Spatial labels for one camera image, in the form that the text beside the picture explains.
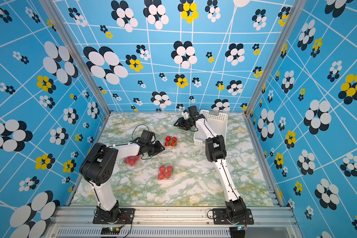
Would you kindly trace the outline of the clear plastic clamshell container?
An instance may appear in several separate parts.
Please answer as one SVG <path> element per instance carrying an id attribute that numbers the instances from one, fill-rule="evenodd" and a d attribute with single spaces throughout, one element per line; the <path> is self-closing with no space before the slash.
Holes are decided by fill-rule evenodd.
<path id="1" fill-rule="evenodd" d="M 173 180 L 174 167 L 171 165 L 161 165 L 159 167 L 158 180 Z"/>

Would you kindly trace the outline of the white perforated plastic basket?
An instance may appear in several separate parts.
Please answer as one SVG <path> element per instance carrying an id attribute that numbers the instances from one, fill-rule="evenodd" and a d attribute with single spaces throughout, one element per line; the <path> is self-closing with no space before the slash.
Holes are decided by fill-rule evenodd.
<path id="1" fill-rule="evenodd" d="M 222 135 L 224 137 L 224 140 L 226 141 L 228 114 L 204 109 L 200 110 L 199 113 L 205 116 L 210 128 L 216 134 Z M 205 147 L 205 140 L 206 138 L 204 134 L 200 131 L 200 129 L 198 129 L 198 131 L 196 131 L 193 136 L 194 145 Z"/>

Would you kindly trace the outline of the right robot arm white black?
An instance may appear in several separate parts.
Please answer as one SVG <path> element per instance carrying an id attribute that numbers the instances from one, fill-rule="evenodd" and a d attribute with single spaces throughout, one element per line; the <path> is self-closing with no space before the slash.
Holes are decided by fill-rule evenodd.
<path id="1" fill-rule="evenodd" d="M 211 128 L 206 117 L 198 112 L 196 106 L 184 110 L 182 117 L 176 121 L 174 126 L 185 131 L 195 127 L 205 137 L 206 158 L 213 164 L 220 178 L 225 195 L 227 219 L 235 225 L 241 222 L 246 217 L 247 207 L 235 187 L 227 166 L 224 137 Z"/>

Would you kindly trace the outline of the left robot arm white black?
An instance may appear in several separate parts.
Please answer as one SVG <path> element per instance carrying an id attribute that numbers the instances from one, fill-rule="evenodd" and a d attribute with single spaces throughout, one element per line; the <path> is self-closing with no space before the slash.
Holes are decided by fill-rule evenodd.
<path id="1" fill-rule="evenodd" d="M 115 224 L 125 217 L 121 214 L 119 201 L 115 198 L 110 183 L 116 161 L 144 154 L 153 157 L 164 150 L 165 147 L 156 140 L 155 133 L 147 130 L 125 144 L 94 144 L 81 164 L 79 172 L 94 190 L 97 199 L 95 217 L 99 222 Z"/>

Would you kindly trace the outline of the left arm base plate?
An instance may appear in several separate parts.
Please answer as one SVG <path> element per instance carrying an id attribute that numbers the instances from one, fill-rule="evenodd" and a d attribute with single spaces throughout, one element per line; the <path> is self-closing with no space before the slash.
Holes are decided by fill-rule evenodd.
<path id="1" fill-rule="evenodd" d="M 94 211 L 93 224 L 132 224 L 136 209 L 134 208 L 113 208 L 105 211 L 97 207 Z"/>

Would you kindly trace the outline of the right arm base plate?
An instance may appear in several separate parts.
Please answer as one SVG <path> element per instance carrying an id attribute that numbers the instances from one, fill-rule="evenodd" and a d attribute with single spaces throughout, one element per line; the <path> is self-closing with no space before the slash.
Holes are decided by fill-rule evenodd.
<path id="1" fill-rule="evenodd" d="M 211 210 L 211 215 L 213 223 L 215 225 L 253 225 L 254 219 L 250 209 L 246 209 L 243 214 L 234 214 L 227 211 L 226 208 L 214 208 Z"/>

